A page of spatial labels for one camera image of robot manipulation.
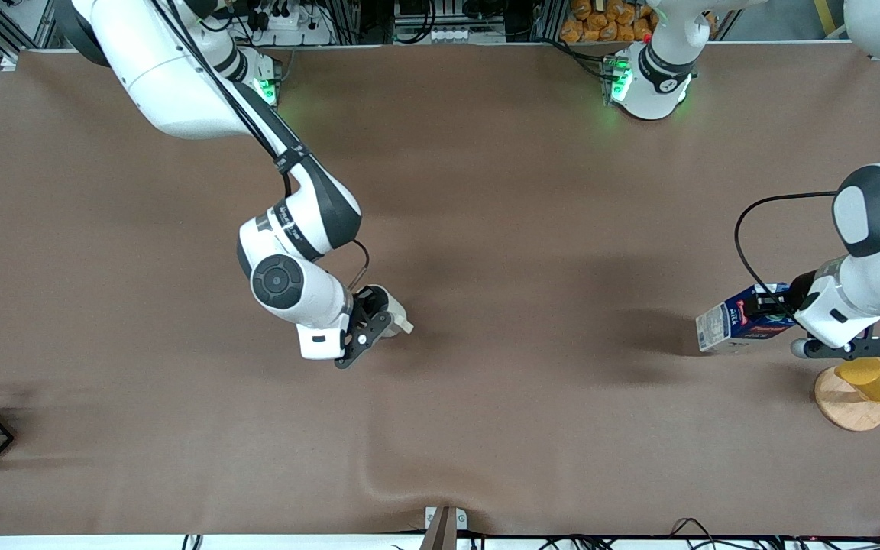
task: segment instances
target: table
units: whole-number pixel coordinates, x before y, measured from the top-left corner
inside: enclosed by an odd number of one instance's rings
[[[699,70],[643,122],[548,47],[300,53],[280,111],[416,324],[339,372],[235,260],[282,192],[266,154],[162,135],[108,70],[23,53],[0,76],[0,535],[386,532],[438,503],[480,532],[880,535],[880,428],[810,403],[832,363],[794,331],[692,342],[750,283],[745,205],[880,161],[880,63],[716,44]],[[750,261],[789,280],[842,254],[829,209],[750,216]]]

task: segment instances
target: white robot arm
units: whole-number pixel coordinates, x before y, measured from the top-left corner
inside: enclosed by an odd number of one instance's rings
[[[880,164],[844,180],[833,215],[848,254],[802,275],[810,289],[793,306],[794,317],[817,340],[842,348],[880,320]]]
[[[255,299],[296,324],[301,355],[338,359],[346,368],[378,338],[413,327],[381,286],[353,296],[313,263],[355,239],[362,212],[265,100],[261,67],[272,60],[199,28],[202,18],[225,5],[73,0],[76,13],[66,14],[63,31],[76,36],[71,42],[88,58],[113,69],[156,128],[184,139],[254,136],[280,173],[296,179],[296,192],[241,226],[238,260]]]
[[[880,57],[880,0],[845,0],[844,17],[852,40]],[[853,358],[865,353],[858,348],[865,344],[867,352],[880,355],[880,342],[870,345],[880,338],[867,333],[880,320],[880,163],[845,178],[832,212],[848,254],[793,281],[786,306],[810,335],[793,342],[793,353]]]
[[[647,0],[660,17],[649,44],[633,43],[615,53],[626,58],[631,76],[612,97],[630,115],[656,121],[684,101],[691,71],[708,43],[705,11],[740,10],[767,0]]]

